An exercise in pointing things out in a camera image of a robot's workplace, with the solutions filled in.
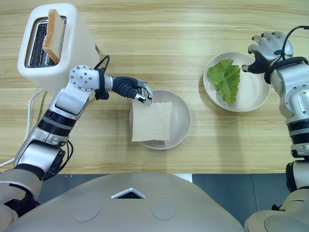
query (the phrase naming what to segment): white plate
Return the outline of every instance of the white plate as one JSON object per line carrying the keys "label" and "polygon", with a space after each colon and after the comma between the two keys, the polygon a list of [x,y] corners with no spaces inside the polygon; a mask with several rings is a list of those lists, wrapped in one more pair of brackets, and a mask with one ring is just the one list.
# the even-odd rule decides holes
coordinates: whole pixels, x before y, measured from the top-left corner
{"label": "white plate", "polygon": [[270,85],[264,80],[264,74],[253,74],[240,70],[240,83],[236,102],[228,105],[217,93],[215,85],[207,76],[208,69],[215,66],[222,59],[234,60],[233,65],[252,64],[254,58],[239,52],[222,53],[214,57],[204,71],[204,87],[210,99],[223,109],[234,112],[248,112],[260,107],[268,98]]}
{"label": "white plate", "polygon": [[[167,90],[154,90],[153,101],[155,102],[172,102],[172,110],[170,116],[170,135],[168,141],[144,141],[141,142],[146,147],[165,150],[180,144],[191,126],[191,113],[188,105],[177,94]],[[133,110],[131,108],[129,116],[129,124],[132,130],[133,125]]]}

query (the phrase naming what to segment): lettuce leaf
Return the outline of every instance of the lettuce leaf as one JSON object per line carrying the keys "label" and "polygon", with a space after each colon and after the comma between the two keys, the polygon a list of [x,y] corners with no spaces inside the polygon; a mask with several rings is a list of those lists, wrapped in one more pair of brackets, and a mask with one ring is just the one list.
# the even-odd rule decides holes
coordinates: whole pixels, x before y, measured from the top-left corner
{"label": "lettuce leaf", "polygon": [[240,82],[240,67],[232,63],[232,59],[223,59],[207,72],[211,82],[217,87],[217,93],[229,105],[236,101]]}

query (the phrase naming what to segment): toaster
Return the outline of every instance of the toaster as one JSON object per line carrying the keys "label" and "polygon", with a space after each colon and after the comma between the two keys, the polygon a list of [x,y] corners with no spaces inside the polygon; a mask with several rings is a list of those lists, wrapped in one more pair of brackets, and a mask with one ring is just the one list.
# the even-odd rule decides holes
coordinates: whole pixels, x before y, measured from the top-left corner
{"label": "toaster", "polygon": [[[43,50],[50,9],[56,9],[65,23],[61,56],[57,64]],[[22,76],[55,94],[67,85],[72,67],[78,64],[95,67],[99,59],[100,50],[74,5],[46,4],[31,12],[17,62]]]}

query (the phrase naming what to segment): bread slice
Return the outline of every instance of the bread slice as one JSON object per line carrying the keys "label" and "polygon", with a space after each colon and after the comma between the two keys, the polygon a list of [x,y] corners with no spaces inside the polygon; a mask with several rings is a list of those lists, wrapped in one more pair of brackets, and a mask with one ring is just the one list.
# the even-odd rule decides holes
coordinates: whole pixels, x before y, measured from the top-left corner
{"label": "bread slice", "polygon": [[133,101],[132,142],[169,140],[171,102],[153,102],[145,105]]}
{"label": "bread slice", "polygon": [[65,24],[55,9],[48,11],[47,34],[43,50],[58,64],[60,62]]}

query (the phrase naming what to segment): wooden table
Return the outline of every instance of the wooden table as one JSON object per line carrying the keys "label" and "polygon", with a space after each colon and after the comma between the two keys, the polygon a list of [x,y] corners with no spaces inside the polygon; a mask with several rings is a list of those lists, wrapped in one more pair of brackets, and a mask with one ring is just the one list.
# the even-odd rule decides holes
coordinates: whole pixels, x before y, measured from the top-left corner
{"label": "wooden table", "polygon": [[[17,57],[33,8],[53,0],[2,0],[0,8],[0,162],[13,157],[26,129],[28,99],[39,89],[17,71]],[[177,147],[156,151],[132,143],[131,100],[114,93],[91,101],[73,129],[75,152],[64,174],[127,171],[169,173],[282,173],[294,159],[279,98],[249,113],[214,105],[203,87],[206,64],[215,55],[247,53],[251,37],[308,23],[307,0],[69,0],[76,5],[102,55],[111,55],[108,73],[146,80],[168,89],[189,105],[192,126]],[[290,41],[296,56],[309,58],[309,33]],[[52,96],[47,95],[44,111]],[[42,94],[33,105],[37,122]],[[12,164],[0,168],[3,172]]]}

